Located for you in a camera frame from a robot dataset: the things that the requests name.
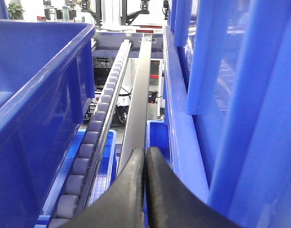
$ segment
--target metal rail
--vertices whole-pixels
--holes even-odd
[[[150,80],[152,34],[143,34],[131,104],[117,173],[128,161],[133,149],[145,148],[146,112]]]
[[[122,81],[123,81],[123,78],[125,75],[130,48],[131,48],[131,42],[129,40],[124,40],[124,42],[122,43],[122,45],[120,46],[120,49],[119,49],[120,51],[125,51],[125,55],[123,56],[123,58],[124,58],[123,65],[122,65],[122,68],[120,69],[119,78],[118,78],[118,81],[116,83],[116,87],[115,87],[115,90],[114,90],[114,93],[113,93],[113,96],[112,96],[112,99],[110,102],[110,106],[109,106],[109,109],[108,109],[107,114],[106,114],[106,119],[104,121],[104,125],[103,125],[103,128],[101,130],[100,137],[99,137],[99,140],[97,143],[97,148],[96,148],[95,153],[98,154],[98,156],[97,157],[94,156],[93,161],[91,163],[91,167],[88,170],[88,173],[86,176],[86,183],[85,183],[85,186],[81,192],[79,205],[78,205],[76,212],[75,212],[76,214],[81,213],[83,211],[83,209],[85,207],[87,207],[89,197],[91,194],[91,189],[94,187],[96,173],[98,172],[98,169],[99,169],[99,166],[101,163],[101,159],[103,156],[103,151],[104,151],[104,147],[105,147],[105,143],[106,143],[106,139],[107,139],[107,134],[108,134],[108,131],[110,129],[110,125],[112,123],[113,113],[115,110],[115,106],[117,104],[117,99],[118,99],[118,95],[119,95],[119,92],[121,89],[121,84],[122,84]],[[112,77],[111,72],[107,78],[107,82],[109,81],[110,77]]]

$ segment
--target green plant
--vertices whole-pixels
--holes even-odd
[[[9,19],[14,20],[23,19],[23,13],[25,12],[25,10],[17,3],[15,2],[9,3],[7,10]]]

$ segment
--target roller conveyor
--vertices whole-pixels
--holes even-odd
[[[58,227],[93,203],[89,199],[92,199],[95,176],[103,156],[130,48],[129,40],[124,40],[64,184],[64,194],[59,197],[56,218],[52,219],[49,227]]]

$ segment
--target blue crate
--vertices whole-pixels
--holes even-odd
[[[167,163],[172,166],[168,126],[163,121],[149,120],[146,124],[145,148],[158,147]]]
[[[32,227],[94,79],[88,24],[0,20],[0,227]]]
[[[43,206],[42,213],[38,218],[37,226],[47,225],[50,216],[53,214],[54,207],[56,205],[57,199],[59,198],[60,191],[62,191],[62,186],[68,176],[68,172],[74,161],[78,148],[81,144],[83,136],[85,134],[84,130],[78,130],[67,154],[62,163],[61,168],[59,169],[58,175],[54,181],[54,184],[50,190],[50,193],[46,199],[46,202]],[[110,130],[107,135],[107,141],[105,145],[105,150],[102,158],[102,162],[100,164],[97,178],[95,179],[94,185],[94,197],[91,195],[91,203],[96,201],[100,195],[102,195],[113,183],[116,178],[116,168],[117,168],[117,160],[116,160],[116,140],[117,140],[117,132],[114,130]]]
[[[95,185],[91,192],[89,205],[94,203],[104,192],[106,192],[116,178],[116,140],[117,132],[109,130],[103,157],[96,175]]]

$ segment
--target gray roller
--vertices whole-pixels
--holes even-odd
[[[97,105],[97,110],[98,111],[106,111],[108,109],[108,103],[99,103]],[[103,126],[103,122],[99,121],[99,120],[92,120],[89,122],[88,126],[87,126],[87,130],[90,132],[100,132]]]
[[[79,149],[79,158],[89,158],[93,157],[95,150],[94,144],[81,144]]]
[[[88,131],[86,132],[84,139],[83,139],[83,143],[85,144],[94,144],[95,146],[97,146],[97,141],[99,139],[99,132],[91,132]]]
[[[70,175],[66,181],[65,193],[68,195],[81,195],[81,190],[84,186],[85,176]]]
[[[115,89],[116,83],[115,82],[108,82],[106,83],[108,89]]]
[[[119,72],[118,71],[111,71],[110,74],[111,74],[112,77],[117,77],[117,78],[119,77]]]
[[[78,205],[78,196],[63,195],[60,197],[57,206],[57,217],[62,219],[71,219],[74,217],[76,207]]]
[[[113,66],[112,71],[120,72],[121,68],[118,66]]]
[[[67,218],[54,218],[50,224],[48,228],[59,228],[60,226],[62,226],[64,223],[68,222],[69,219]]]
[[[118,78],[115,77],[115,76],[111,76],[111,77],[108,78],[108,81],[109,82],[115,82],[116,83],[118,81]]]
[[[120,67],[120,68],[121,68],[121,66],[122,66],[122,62],[119,61],[119,62],[114,63],[113,65],[116,66],[116,67]]]
[[[104,103],[110,103],[111,102],[111,99],[112,99],[112,96],[110,95],[102,95],[101,96],[101,102],[104,102]]]
[[[104,122],[105,119],[106,119],[106,112],[96,111],[94,113],[93,120],[99,120],[99,121]]]
[[[76,158],[73,165],[73,174],[86,176],[89,167],[90,167],[90,159]]]
[[[99,103],[97,105],[97,111],[107,112],[108,106],[109,106],[108,103]]]
[[[112,96],[114,94],[114,90],[113,89],[104,89],[103,94]]]

